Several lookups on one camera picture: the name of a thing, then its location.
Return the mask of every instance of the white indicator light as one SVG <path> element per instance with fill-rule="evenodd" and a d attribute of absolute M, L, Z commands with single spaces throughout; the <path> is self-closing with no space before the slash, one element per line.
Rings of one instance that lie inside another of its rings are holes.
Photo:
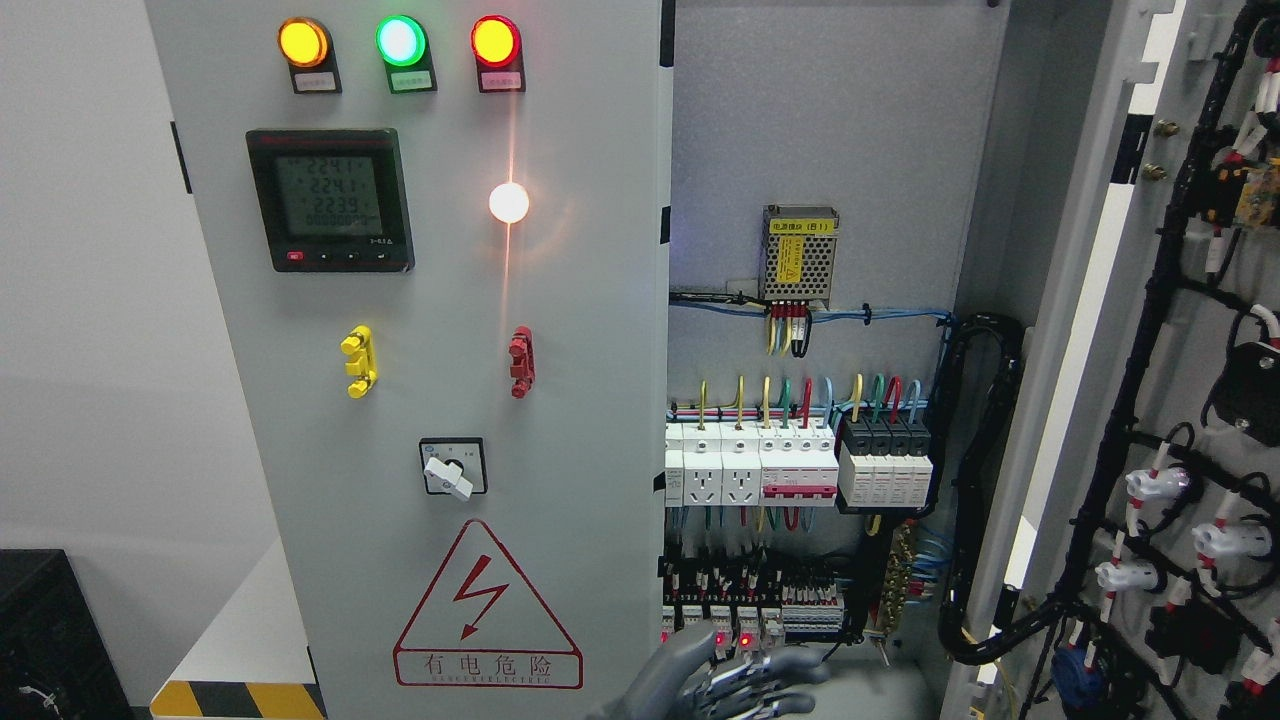
<path fill-rule="evenodd" d="M 529 213 L 529 193 L 518 182 L 504 182 L 489 193 L 489 211 L 508 225 L 525 219 Z"/>

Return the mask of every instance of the red indicator light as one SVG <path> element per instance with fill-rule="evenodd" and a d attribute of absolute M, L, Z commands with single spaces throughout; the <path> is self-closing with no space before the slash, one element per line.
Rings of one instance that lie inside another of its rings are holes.
<path fill-rule="evenodd" d="M 471 28 L 471 50 L 490 68 L 500 68 L 520 55 L 520 29 L 502 15 L 485 15 Z"/>

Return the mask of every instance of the red triangle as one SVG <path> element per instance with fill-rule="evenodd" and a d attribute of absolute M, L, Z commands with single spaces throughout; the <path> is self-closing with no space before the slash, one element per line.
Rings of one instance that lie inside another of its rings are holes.
<path fill-rule="evenodd" d="M 475 518 L 458 530 L 392 655 L 406 687 L 582 687 L 577 643 Z"/>

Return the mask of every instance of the red label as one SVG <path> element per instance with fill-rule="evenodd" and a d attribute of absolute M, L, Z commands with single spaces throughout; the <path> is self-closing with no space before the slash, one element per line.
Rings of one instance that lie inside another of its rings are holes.
<path fill-rule="evenodd" d="M 488 524 L 467 520 L 393 652 L 406 687 L 582 687 L 582 652 Z"/>

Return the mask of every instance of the yellow handle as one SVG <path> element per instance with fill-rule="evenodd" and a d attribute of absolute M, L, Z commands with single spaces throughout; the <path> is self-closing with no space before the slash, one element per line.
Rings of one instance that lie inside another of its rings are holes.
<path fill-rule="evenodd" d="M 378 382 L 378 360 L 374 357 L 374 331 L 369 325 L 356 325 L 339 345 L 347 356 L 343 369 L 356 378 L 347 386 L 347 396 L 360 400 Z"/>

